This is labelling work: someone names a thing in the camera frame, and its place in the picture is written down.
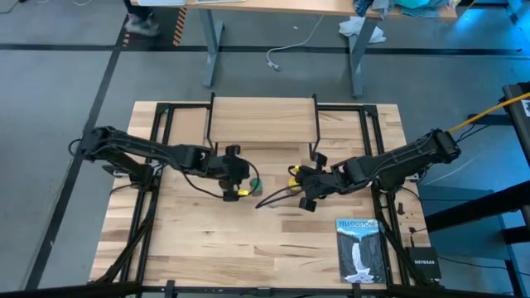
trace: white paper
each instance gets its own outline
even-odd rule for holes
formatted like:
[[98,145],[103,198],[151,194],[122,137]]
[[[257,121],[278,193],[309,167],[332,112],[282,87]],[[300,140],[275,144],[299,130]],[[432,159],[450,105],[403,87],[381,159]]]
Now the white paper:
[[138,0],[140,6],[185,6],[186,0]]

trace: gray floor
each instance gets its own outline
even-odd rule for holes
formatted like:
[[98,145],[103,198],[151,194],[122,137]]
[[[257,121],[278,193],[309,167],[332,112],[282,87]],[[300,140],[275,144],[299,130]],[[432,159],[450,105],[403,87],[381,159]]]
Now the gray floor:
[[[67,0],[30,0],[0,15],[1,43],[112,45],[125,10],[121,0],[94,0],[77,7]],[[226,46],[283,46],[302,41],[316,16],[215,12],[225,20]],[[345,46],[338,23],[325,17],[310,46]],[[403,18],[380,26],[387,48],[530,50],[525,23],[513,25],[502,8],[472,9],[455,23]],[[195,11],[189,11],[183,45],[204,45]],[[70,161],[65,147],[79,136],[110,53],[0,51],[0,291],[20,288],[40,242]],[[224,96],[307,96],[322,102],[351,102],[347,57],[337,54],[276,53],[275,72],[264,54],[223,53],[212,88]],[[207,100],[201,81],[205,53],[122,53],[98,125],[125,129],[138,100]],[[367,55],[363,61],[365,103],[397,103],[408,141],[432,127],[451,127],[468,113],[496,103],[504,84],[529,80],[527,58],[488,56]],[[491,127],[462,144],[462,157],[431,169],[424,183],[501,190],[526,180],[530,170],[512,128]],[[467,166],[444,179],[438,178]],[[100,164],[83,165],[54,244],[42,286],[86,282],[103,224],[112,179]],[[505,216],[508,226],[520,214]],[[521,270],[530,272],[528,245],[514,246]],[[459,258],[477,264],[499,261]],[[441,261],[449,288],[504,293],[508,276]]]

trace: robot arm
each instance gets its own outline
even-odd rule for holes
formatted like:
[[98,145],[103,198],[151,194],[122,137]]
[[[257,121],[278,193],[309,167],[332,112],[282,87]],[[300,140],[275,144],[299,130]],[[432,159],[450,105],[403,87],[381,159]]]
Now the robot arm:
[[371,182],[380,190],[397,190],[405,178],[430,164],[451,163],[461,151],[453,137],[440,129],[433,130],[411,144],[379,156],[350,158],[322,170],[327,158],[317,153],[317,167],[300,166],[295,180],[305,198],[300,208],[314,212],[315,199],[323,199],[334,193],[347,195],[368,186]]
[[208,147],[163,145],[129,136],[113,127],[95,128],[87,141],[81,144],[80,151],[85,160],[108,161],[112,166],[104,166],[106,171],[111,174],[124,172],[133,184],[142,186],[152,183],[157,170],[148,164],[138,164],[126,153],[159,161],[184,175],[218,180],[225,201],[237,201],[244,196],[238,192],[239,185],[250,176],[248,162],[237,157],[240,152],[238,146],[227,147],[225,156],[216,156]]

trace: table leg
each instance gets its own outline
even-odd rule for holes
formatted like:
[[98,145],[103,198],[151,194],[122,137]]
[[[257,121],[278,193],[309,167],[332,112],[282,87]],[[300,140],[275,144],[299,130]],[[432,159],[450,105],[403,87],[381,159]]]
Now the table leg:
[[375,30],[377,24],[377,18],[366,18],[359,36],[352,35],[349,37],[349,70],[351,73],[353,96],[363,94],[361,58],[363,58],[366,47],[370,42],[370,37],[372,37],[373,30]]
[[222,21],[214,23],[212,11],[209,9],[200,9],[200,21],[205,30],[206,45],[208,46],[208,57],[206,59],[206,77],[203,85],[211,87],[214,83],[215,63],[217,62],[217,55],[219,54],[219,42],[221,40],[221,32],[224,24]]

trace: waterfall image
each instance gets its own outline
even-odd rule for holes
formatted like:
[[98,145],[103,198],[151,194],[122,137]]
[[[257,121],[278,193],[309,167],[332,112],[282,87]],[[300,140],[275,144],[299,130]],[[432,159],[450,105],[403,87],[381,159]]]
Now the waterfall image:
[[384,283],[378,222],[337,219],[340,275],[344,282]]

